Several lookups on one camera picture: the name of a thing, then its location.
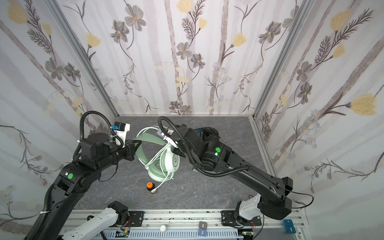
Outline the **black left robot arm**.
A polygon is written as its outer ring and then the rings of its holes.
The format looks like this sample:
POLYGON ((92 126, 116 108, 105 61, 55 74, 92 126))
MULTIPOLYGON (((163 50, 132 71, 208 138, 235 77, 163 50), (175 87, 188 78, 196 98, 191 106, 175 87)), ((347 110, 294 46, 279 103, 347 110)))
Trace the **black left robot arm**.
POLYGON ((87 111, 80 118, 79 144, 73 160, 62 168, 54 183, 48 188, 43 209, 27 240, 54 240, 80 199, 93 182, 100 181, 102 172, 118 166, 121 160, 133 161, 139 142, 127 140, 130 125, 121 122, 111 124, 100 112, 87 111), (110 134, 95 133, 85 137, 87 116, 101 117, 110 129, 110 134))

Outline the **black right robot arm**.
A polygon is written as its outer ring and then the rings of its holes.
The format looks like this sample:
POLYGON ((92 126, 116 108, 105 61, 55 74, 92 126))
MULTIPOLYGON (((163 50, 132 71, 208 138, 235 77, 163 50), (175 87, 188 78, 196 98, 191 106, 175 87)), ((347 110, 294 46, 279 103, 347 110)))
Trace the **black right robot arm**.
POLYGON ((283 220, 291 214, 293 180, 272 176, 248 163, 220 140, 219 132, 210 127, 192 129, 175 125, 167 117, 158 118, 160 136, 173 144, 172 152, 185 157, 193 168, 208 177, 230 176, 257 192, 246 201, 240 201, 235 210, 237 219, 250 221, 265 216, 283 220))

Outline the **mint green wired headphones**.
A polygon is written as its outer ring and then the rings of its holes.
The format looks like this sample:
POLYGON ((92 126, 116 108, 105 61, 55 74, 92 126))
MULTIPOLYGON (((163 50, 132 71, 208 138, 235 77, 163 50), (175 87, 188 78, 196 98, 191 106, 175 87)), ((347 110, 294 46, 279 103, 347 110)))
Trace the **mint green wired headphones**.
POLYGON ((159 127, 152 126, 146 127, 139 131, 136 136, 137 141, 156 144, 162 148, 151 158, 147 158, 142 146, 139 146, 136 151, 136 156, 139 161, 144 165, 148 175, 152 180, 159 182, 156 185, 158 189, 165 183, 174 178, 176 171, 180 167, 180 156, 172 152, 172 145, 168 144, 159 136, 150 134, 149 130, 158 131, 159 127))

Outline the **black wired headphones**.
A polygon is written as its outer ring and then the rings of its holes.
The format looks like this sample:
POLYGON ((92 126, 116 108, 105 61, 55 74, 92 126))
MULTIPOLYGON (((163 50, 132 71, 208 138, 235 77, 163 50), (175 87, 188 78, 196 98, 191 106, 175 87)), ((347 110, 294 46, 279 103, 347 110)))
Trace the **black wired headphones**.
POLYGON ((219 142, 220 135, 219 132, 211 127, 202 127, 194 130, 195 133, 202 139, 204 142, 219 142))

